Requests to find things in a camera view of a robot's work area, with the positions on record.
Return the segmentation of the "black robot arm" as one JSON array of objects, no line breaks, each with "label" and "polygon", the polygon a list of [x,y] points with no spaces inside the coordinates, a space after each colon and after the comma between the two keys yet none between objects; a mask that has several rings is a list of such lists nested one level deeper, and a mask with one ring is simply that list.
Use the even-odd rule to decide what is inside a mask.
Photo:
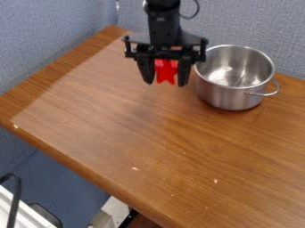
[{"label": "black robot arm", "polygon": [[183,30],[179,19],[192,19],[179,13],[180,0],[144,0],[147,32],[123,36],[125,58],[136,61],[140,76],[147,84],[153,79],[167,80],[183,87],[188,84],[191,66],[206,61],[208,39]]}]

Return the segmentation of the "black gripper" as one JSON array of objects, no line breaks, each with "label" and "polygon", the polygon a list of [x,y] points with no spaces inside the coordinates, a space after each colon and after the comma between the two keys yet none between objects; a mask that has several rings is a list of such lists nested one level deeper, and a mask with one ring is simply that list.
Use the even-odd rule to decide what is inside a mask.
[{"label": "black gripper", "polygon": [[152,59],[179,61],[177,84],[184,86],[188,83],[191,64],[196,61],[206,61],[206,46],[208,39],[179,30],[177,34],[169,33],[169,40],[164,44],[153,44],[149,40],[151,33],[147,31],[128,33],[121,40],[125,44],[125,58],[133,58],[141,78],[147,84],[155,79],[155,62]]}]

